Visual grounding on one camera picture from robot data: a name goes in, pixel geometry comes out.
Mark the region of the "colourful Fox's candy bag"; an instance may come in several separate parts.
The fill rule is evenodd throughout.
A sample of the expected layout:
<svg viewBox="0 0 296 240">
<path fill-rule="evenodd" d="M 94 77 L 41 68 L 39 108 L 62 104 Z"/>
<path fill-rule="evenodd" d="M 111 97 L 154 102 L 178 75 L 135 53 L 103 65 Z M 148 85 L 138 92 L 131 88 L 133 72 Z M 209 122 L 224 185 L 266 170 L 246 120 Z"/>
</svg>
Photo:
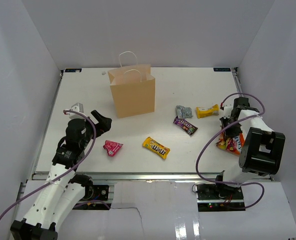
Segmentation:
<svg viewBox="0 0 296 240">
<path fill-rule="evenodd" d="M 244 142 L 245 140 L 241 133 L 238 136 L 228 137 L 227 139 L 224 139 L 224 135 L 221 133 L 218 142 L 216 143 L 216 147 L 238 156 L 241 153 Z"/>
</svg>

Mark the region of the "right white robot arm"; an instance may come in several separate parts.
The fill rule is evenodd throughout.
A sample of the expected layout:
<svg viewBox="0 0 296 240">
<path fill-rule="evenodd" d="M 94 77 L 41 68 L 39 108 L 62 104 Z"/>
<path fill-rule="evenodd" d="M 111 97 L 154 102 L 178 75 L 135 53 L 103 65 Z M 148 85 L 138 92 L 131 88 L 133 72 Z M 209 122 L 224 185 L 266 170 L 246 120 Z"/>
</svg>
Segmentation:
<svg viewBox="0 0 296 240">
<path fill-rule="evenodd" d="M 278 172 L 285 135 L 271 129 L 259 110 L 251 107 L 248 98 L 238 97 L 233 105 L 221 105 L 222 132 L 216 146 L 238 156 L 238 162 L 216 177 L 214 195 L 223 200 L 232 188 L 241 186 L 255 176 L 274 175 Z"/>
</svg>

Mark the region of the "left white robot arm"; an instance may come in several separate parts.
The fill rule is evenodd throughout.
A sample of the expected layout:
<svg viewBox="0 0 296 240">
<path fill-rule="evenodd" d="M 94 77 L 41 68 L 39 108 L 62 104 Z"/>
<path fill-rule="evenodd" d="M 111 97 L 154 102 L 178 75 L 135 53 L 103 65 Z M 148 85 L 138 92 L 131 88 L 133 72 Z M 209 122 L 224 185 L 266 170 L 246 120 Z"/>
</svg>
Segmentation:
<svg viewBox="0 0 296 240">
<path fill-rule="evenodd" d="M 76 174 L 76 170 L 91 152 L 96 138 L 111 129 L 112 119 L 96 110 L 91 114 L 97 123 L 72 109 L 65 110 L 64 114 L 77 117 L 68 122 L 44 185 L 31 192 L 38 194 L 35 202 L 22 220 L 15 220 L 11 225 L 11 234 L 16 240 L 56 240 L 73 207 L 93 195 L 91 178 Z"/>
</svg>

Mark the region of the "brown paper bag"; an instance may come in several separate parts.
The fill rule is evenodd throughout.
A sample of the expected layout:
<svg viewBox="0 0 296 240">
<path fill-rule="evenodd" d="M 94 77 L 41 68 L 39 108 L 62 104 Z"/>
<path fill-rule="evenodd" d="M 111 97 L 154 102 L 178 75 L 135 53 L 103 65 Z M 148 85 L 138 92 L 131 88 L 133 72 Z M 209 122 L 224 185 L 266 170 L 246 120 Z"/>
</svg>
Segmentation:
<svg viewBox="0 0 296 240">
<path fill-rule="evenodd" d="M 124 51 L 119 54 L 120 67 L 108 71 L 110 90 L 118 118 L 132 117 L 155 111 L 156 79 L 151 75 L 150 64 L 123 66 L 121 55 L 133 54 Z"/>
</svg>

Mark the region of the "pink candy packet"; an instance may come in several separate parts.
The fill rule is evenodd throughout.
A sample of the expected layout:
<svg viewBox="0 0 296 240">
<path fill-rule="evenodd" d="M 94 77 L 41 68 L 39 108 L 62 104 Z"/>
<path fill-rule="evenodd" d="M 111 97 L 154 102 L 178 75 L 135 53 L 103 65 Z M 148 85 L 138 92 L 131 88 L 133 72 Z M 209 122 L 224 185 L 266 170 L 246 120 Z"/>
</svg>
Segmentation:
<svg viewBox="0 0 296 240">
<path fill-rule="evenodd" d="M 113 157 L 123 146 L 122 143 L 106 140 L 103 149 L 107 151 L 108 156 Z"/>
</svg>

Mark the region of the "yellow snack bar packet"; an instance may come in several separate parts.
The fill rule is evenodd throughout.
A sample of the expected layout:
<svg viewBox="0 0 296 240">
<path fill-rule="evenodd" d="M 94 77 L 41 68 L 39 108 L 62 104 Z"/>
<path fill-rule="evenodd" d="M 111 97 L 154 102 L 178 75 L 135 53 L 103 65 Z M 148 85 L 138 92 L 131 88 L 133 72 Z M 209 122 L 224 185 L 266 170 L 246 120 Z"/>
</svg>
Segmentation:
<svg viewBox="0 0 296 240">
<path fill-rule="evenodd" d="M 197 118 L 205 118 L 209 116 L 218 116 L 219 115 L 219 106 L 215 104 L 214 106 L 210 108 L 201 108 L 201 107 L 196 107 L 196 113 L 197 113 Z"/>
</svg>

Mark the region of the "brown M&M's packet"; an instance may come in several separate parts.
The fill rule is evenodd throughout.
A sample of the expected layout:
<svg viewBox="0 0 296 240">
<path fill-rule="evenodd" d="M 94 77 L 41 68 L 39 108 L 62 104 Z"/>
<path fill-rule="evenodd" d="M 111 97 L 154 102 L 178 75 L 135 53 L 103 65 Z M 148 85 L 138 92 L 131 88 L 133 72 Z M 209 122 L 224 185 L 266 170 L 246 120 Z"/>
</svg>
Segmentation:
<svg viewBox="0 0 296 240">
<path fill-rule="evenodd" d="M 189 123 L 185 119 L 179 118 L 177 116 L 175 117 L 173 123 L 175 125 L 181 127 L 190 136 L 195 134 L 196 131 L 198 130 L 198 128 L 196 126 L 192 125 L 191 123 Z"/>
</svg>

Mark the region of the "yellow M&M's packet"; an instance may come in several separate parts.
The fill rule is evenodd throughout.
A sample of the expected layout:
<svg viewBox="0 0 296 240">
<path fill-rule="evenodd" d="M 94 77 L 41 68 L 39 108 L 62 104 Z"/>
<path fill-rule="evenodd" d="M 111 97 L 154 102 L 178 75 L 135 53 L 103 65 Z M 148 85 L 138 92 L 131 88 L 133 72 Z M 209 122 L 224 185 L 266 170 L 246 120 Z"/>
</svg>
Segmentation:
<svg viewBox="0 0 296 240">
<path fill-rule="evenodd" d="M 158 156 L 160 156 L 162 159 L 166 159 L 169 152 L 170 152 L 170 148 L 165 147 L 164 145 L 160 144 L 159 142 L 157 142 L 156 140 L 154 140 L 151 137 L 147 137 L 143 143 L 142 143 L 142 147 L 150 150 L 151 152 L 157 154 Z"/>
</svg>

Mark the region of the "silver foil snack packet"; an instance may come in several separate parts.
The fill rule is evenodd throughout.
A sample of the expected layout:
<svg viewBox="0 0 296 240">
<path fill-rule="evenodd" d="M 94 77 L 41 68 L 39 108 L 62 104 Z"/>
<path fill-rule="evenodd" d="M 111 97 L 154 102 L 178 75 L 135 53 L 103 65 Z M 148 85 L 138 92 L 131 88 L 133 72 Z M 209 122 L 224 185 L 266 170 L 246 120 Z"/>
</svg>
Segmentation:
<svg viewBox="0 0 296 240">
<path fill-rule="evenodd" d="M 184 107 L 182 105 L 176 106 L 176 113 L 179 119 L 188 119 L 188 118 L 190 119 L 193 117 L 192 108 Z"/>
</svg>

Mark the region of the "aluminium table frame rail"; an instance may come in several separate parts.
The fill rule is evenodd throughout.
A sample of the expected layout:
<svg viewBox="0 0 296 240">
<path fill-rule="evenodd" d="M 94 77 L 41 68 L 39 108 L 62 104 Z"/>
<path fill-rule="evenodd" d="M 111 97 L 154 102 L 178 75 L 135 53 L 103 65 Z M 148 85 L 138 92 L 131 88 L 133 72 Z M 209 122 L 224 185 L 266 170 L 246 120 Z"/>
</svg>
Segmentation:
<svg viewBox="0 0 296 240">
<path fill-rule="evenodd" d="M 90 176 L 95 181 L 201 181 L 197 173 L 94 173 L 79 172 Z"/>
</svg>

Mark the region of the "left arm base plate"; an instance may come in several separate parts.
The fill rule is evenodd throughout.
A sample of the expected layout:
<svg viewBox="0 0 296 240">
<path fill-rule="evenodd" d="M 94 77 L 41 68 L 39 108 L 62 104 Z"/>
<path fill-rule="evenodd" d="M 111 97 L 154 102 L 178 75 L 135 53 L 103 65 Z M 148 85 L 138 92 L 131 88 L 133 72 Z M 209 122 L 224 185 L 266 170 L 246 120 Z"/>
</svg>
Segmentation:
<svg viewBox="0 0 296 240">
<path fill-rule="evenodd" d="M 107 201 L 109 195 L 108 185 L 90 185 L 85 187 L 83 201 L 101 200 Z"/>
</svg>

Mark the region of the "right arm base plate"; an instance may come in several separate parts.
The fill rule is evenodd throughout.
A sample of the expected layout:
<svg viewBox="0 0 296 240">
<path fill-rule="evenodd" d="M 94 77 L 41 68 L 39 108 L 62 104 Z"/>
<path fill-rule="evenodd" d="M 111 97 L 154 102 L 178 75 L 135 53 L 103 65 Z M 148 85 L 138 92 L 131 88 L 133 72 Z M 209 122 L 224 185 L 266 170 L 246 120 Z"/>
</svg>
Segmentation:
<svg viewBox="0 0 296 240">
<path fill-rule="evenodd" d="M 196 194 L 198 211 L 200 213 L 245 210 L 241 187 L 195 183 L 191 190 Z"/>
</svg>

